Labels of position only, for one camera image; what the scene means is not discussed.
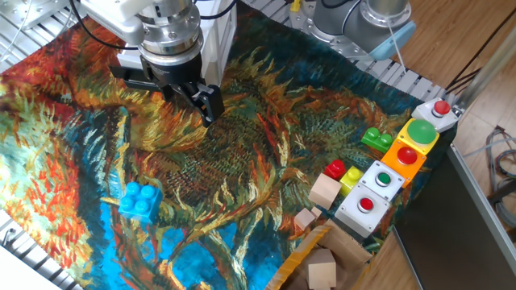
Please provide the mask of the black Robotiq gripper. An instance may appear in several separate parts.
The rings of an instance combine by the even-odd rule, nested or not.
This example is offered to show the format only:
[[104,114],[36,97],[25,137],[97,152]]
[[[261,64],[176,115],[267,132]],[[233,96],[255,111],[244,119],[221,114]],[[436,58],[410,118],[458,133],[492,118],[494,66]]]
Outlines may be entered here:
[[140,56],[142,69],[109,66],[113,77],[132,89],[160,92],[165,88],[180,94],[209,127],[224,112],[223,97],[217,85],[205,85],[202,78],[202,55],[198,53],[182,64],[158,64]]

